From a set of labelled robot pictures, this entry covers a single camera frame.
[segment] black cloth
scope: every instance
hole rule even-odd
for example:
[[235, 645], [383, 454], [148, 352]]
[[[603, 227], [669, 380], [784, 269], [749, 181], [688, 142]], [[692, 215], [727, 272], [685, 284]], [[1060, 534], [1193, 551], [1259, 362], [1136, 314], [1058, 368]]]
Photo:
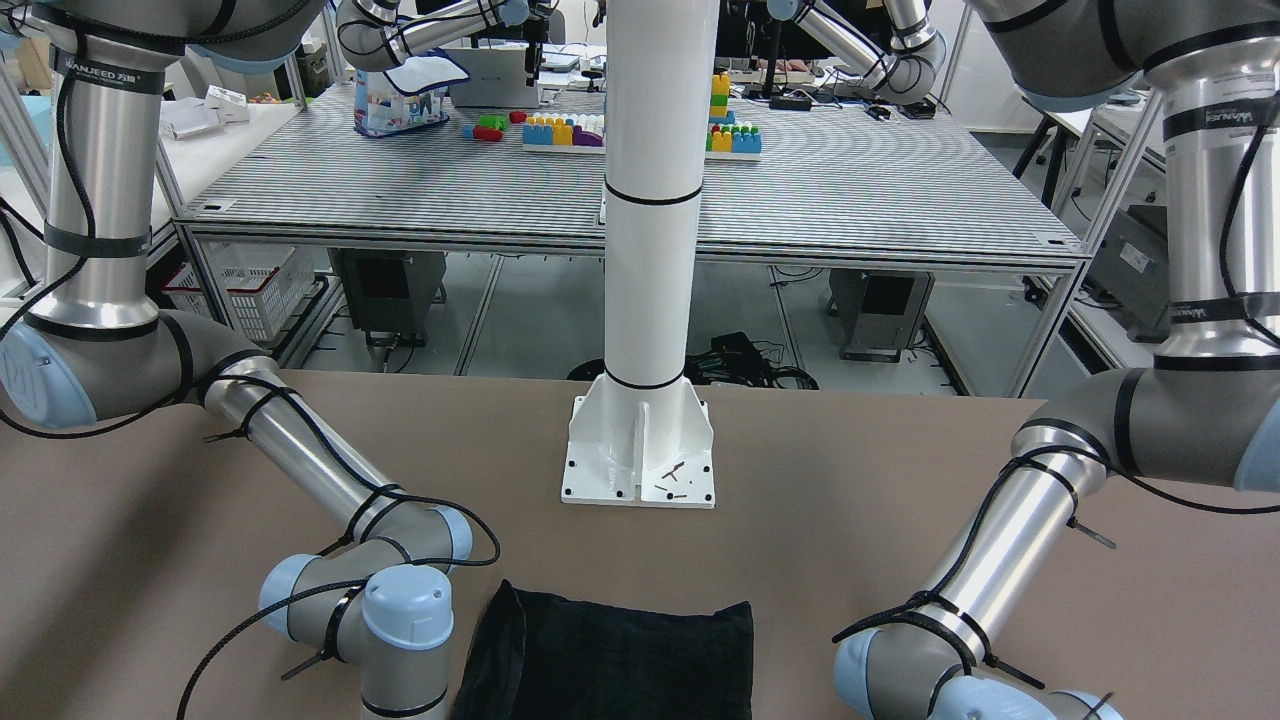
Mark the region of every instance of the black cloth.
[[522, 591], [476, 626], [451, 720], [749, 720], [751, 606], [678, 616]]

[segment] metal workbench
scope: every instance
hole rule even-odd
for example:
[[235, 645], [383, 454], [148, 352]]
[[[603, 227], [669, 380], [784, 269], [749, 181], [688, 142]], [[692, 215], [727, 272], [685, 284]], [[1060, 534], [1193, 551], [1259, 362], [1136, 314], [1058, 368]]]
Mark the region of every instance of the metal workbench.
[[[480, 114], [371, 140], [352, 131], [353, 88], [329, 90], [187, 205], [200, 241], [591, 256], [600, 155], [461, 137]], [[563, 94], [550, 111], [599, 113]], [[1088, 255], [946, 114], [877, 122], [859, 106], [780, 113], [735, 101], [763, 127], [759, 163], [708, 161], [700, 260], [911, 270], [1034, 273], [1059, 282], [1009, 395], [1021, 395], [1061, 323]], [[660, 108], [653, 122], [662, 122]]]

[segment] white mounting base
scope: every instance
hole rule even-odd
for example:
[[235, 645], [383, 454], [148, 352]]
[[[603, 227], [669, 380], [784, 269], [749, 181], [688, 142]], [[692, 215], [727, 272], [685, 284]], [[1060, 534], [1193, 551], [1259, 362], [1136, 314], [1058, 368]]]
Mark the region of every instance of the white mounting base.
[[680, 402], [677, 447], [667, 457], [654, 457], [650, 404], [635, 405], [630, 427], [611, 428], [603, 396], [617, 392], [620, 386], [605, 387], [605, 383], [612, 380], [600, 375], [586, 396], [573, 401], [561, 500], [585, 505], [716, 507], [712, 425], [707, 404], [698, 400], [694, 386], [681, 378], [678, 387], [672, 388]]

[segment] white pole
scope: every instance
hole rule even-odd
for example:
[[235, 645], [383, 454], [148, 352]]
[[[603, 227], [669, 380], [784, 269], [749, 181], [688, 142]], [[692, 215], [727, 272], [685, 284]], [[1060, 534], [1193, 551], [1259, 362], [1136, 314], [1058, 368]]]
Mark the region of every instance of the white pole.
[[575, 406], [566, 502], [714, 506], [712, 429], [682, 372], [718, 8], [609, 4], [608, 374]]

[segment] white lego base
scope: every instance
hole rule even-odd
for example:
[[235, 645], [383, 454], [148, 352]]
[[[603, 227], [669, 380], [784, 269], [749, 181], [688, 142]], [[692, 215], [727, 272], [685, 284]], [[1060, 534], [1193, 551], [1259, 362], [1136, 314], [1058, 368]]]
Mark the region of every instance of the white lego base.
[[[531, 152], [558, 152], [561, 155], [604, 155], [604, 147], [590, 147], [586, 145], [525, 145], [525, 150]], [[763, 152], [713, 152], [707, 151], [708, 160], [733, 160], [736, 163], [759, 163], [764, 159]]]
[[681, 442], [666, 459], [645, 457], [649, 445], [649, 405], [639, 404], [634, 423], [632, 457], [609, 455], [604, 427], [600, 375], [586, 396], [573, 401], [568, 454], [561, 500], [584, 505], [630, 505], [640, 507], [716, 507], [716, 473], [712, 465], [712, 425], [707, 404], [694, 386], [680, 383]]

